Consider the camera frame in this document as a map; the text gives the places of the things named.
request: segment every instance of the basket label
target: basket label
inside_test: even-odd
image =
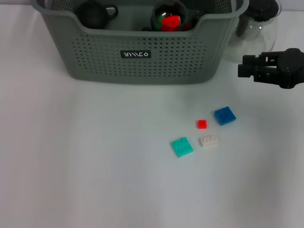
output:
[[[122,58],[151,58],[150,50],[140,50],[140,51],[120,51]]]

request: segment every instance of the small red block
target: small red block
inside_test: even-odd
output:
[[[161,21],[162,25],[167,26],[169,28],[175,28],[178,27],[181,23],[181,18],[180,16],[170,16],[166,17]]]
[[[207,129],[207,120],[198,120],[199,129]]]

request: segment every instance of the white tabletop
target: white tabletop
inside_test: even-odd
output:
[[[276,50],[304,50],[304,12],[279,17]],[[211,112],[230,106],[219,126]],[[206,118],[207,131],[195,128]],[[220,145],[197,139],[216,134]],[[180,159],[170,142],[187,136]],[[1,228],[302,228],[304,84],[77,81],[30,6],[0,6]]]

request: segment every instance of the mug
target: mug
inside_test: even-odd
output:
[[[114,8],[115,14],[109,15],[107,8]],[[75,11],[79,21],[89,29],[104,29],[110,20],[118,15],[118,8],[114,4],[102,5],[95,0],[83,3]]]

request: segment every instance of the gray plastic basket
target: gray plastic basket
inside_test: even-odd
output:
[[[31,0],[76,79],[127,84],[192,84],[212,78],[249,0],[197,0],[212,12],[191,31],[142,32],[155,0],[109,0],[119,15],[104,30],[84,27],[73,11],[85,0]],[[151,58],[122,58],[149,50]]]

